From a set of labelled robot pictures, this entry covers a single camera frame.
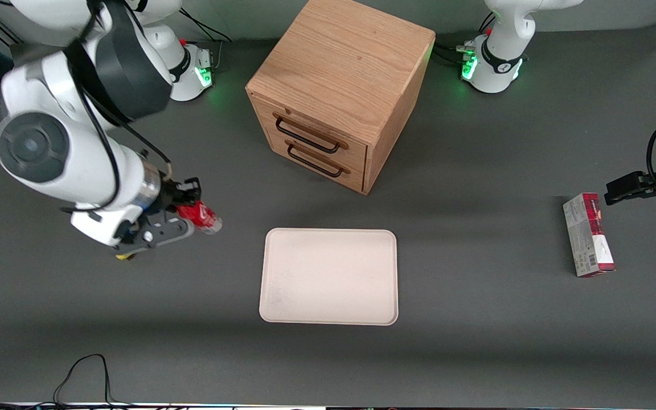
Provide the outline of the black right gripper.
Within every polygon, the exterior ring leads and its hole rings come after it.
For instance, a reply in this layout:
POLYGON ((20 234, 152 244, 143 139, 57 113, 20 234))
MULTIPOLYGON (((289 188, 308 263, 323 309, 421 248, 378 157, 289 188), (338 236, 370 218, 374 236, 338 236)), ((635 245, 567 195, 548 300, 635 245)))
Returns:
POLYGON ((151 215, 177 215, 179 207, 194 206, 201 197, 202 187, 198 177, 185 179, 182 182, 162 180, 161 190, 151 204, 151 215))

